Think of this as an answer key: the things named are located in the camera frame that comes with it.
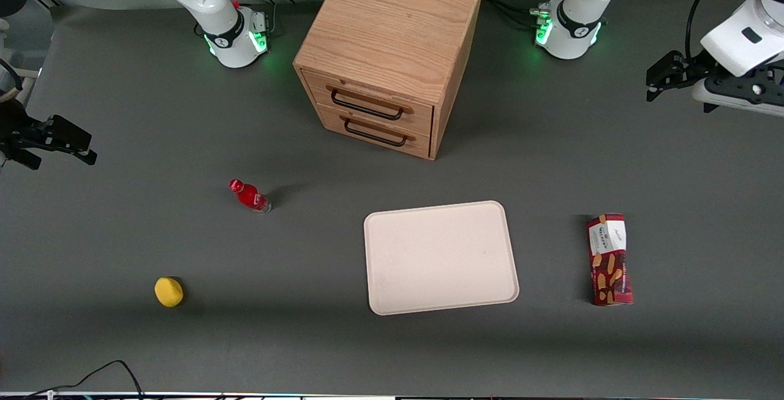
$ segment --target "black metal handle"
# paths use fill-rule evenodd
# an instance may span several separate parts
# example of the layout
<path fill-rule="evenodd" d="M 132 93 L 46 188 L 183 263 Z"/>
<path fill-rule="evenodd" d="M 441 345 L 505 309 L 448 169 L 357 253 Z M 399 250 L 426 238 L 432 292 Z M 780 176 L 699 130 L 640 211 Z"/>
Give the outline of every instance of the black metal handle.
<path fill-rule="evenodd" d="M 339 100 L 339 99 L 335 98 L 336 95 L 338 95 L 338 90 L 333 89 L 333 95 L 332 95 L 333 102 L 334 102 L 334 104 L 336 104 L 338 106 L 347 107 L 349 109 L 358 110 L 358 111 L 364 112 L 364 113 L 369 113 L 370 115 L 372 115 L 374 117 L 383 118 L 385 120 L 390 120 L 390 121 L 400 120 L 400 117 L 403 116 L 403 108 L 402 107 L 398 110 L 398 113 L 396 113 L 395 115 L 389 115 L 389 113 L 378 112 L 377 110 L 368 109 L 367 107 L 362 107 L 362 106 L 359 106 L 358 104 L 351 104 L 351 102 Z"/>
<path fill-rule="evenodd" d="M 351 127 L 348 127 L 350 122 L 351 122 L 351 120 L 349 120 L 348 118 L 344 118 L 344 120 L 345 120 L 345 123 L 344 123 L 345 131 L 348 132 L 348 133 L 353 133 L 353 135 L 359 135 L 359 137 L 370 138 L 370 140 L 378 141 L 379 143 L 389 144 L 390 146 L 394 146 L 394 147 L 403 147 L 403 145 L 405 144 L 405 141 L 408 140 L 408 137 L 406 137 L 405 135 L 403 135 L 403 141 L 400 141 L 400 142 L 387 140 L 386 138 L 376 137 L 375 135 L 370 135 L 367 132 L 362 132 L 362 131 L 358 131 L 356 129 L 351 129 Z"/>

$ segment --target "red bottle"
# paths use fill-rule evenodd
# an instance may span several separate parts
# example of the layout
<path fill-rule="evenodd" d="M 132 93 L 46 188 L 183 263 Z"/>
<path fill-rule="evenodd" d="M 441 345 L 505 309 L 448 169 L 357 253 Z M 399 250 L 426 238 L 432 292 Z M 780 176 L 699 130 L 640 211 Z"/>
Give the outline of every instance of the red bottle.
<path fill-rule="evenodd" d="M 266 199 L 263 194 L 258 193 L 257 188 L 250 184 L 244 184 L 238 179 L 233 179 L 229 182 L 229 188 L 237 194 L 238 201 L 253 212 L 264 215 L 272 210 L 270 200 Z"/>

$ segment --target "white tray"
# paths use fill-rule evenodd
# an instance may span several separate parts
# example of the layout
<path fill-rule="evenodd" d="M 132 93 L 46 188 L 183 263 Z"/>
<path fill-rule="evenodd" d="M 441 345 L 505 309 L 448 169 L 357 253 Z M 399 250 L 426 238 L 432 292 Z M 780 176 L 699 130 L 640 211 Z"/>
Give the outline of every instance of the white tray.
<path fill-rule="evenodd" d="M 370 308 L 381 316 L 512 302 L 520 292 L 494 201 L 372 213 L 364 248 Z"/>

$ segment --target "red snack wrapper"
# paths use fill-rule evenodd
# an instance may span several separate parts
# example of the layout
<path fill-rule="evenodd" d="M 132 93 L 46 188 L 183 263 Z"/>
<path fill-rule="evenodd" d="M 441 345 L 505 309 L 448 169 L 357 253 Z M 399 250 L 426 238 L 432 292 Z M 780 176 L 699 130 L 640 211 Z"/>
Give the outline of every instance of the red snack wrapper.
<path fill-rule="evenodd" d="M 594 305 L 609 307 L 635 302 L 627 275 L 627 228 L 624 215 L 605 213 L 588 222 Z"/>

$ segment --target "bottle cap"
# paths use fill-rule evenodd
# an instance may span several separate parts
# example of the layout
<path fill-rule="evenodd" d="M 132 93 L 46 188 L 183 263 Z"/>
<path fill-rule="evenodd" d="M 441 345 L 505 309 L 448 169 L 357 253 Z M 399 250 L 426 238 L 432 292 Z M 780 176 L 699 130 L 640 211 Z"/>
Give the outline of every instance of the bottle cap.
<path fill-rule="evenodd" d="M 238 179 L 233 179 L 231 182 L 229 182 L 229 188 L 232 189 L 233 192 L 239 192 L 243 190 L 244 184 Z"/>

